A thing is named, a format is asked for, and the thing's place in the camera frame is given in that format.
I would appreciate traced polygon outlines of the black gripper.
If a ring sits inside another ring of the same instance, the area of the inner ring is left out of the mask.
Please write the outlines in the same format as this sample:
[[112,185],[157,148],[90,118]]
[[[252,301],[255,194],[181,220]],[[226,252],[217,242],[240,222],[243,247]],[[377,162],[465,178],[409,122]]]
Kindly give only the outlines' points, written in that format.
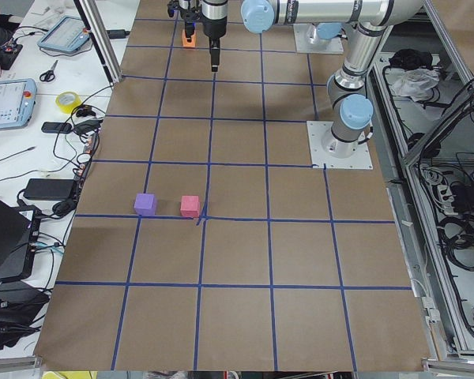
[[[202,0],[201,20],[203,30],[209,38],[222,38],[227,31],[228,0]],[[209,40],[211,71],[217,72],[220,66],[220,40]]]
[[190,0],[171,0],[167,4],[167,14],[173,18],[175,12],[179,12],[184,23],[184,42],[196,41],[196,27],[192,21],[199,21],[201,18],[201,5],[199,1]]

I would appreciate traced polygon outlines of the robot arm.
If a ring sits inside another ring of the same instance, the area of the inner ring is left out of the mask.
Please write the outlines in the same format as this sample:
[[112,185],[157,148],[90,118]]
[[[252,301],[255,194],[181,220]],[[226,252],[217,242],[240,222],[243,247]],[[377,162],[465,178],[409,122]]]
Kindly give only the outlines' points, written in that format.
[[354,24],[342,67],[331,76],[328,94],[335,120],[322,137],[324,150],[336,158],[352,156],[374,108],[363,94],[367,72],[395,24],[416,14],[421,1],[245,1],[241,17],[255,34],[275,24]]

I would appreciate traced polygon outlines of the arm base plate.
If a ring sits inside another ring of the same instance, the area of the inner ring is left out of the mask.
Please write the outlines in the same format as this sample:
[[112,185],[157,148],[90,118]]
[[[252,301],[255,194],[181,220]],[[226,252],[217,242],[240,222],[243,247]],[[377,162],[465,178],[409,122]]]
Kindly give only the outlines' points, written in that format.
[[295,24],[296,51],[305,54],[343,54],[342,23]]
[[372,170],[368,144],[359,144],[364,138],[342,142],[332,134],[332,122],[307,121],[311,166],[318,169]]

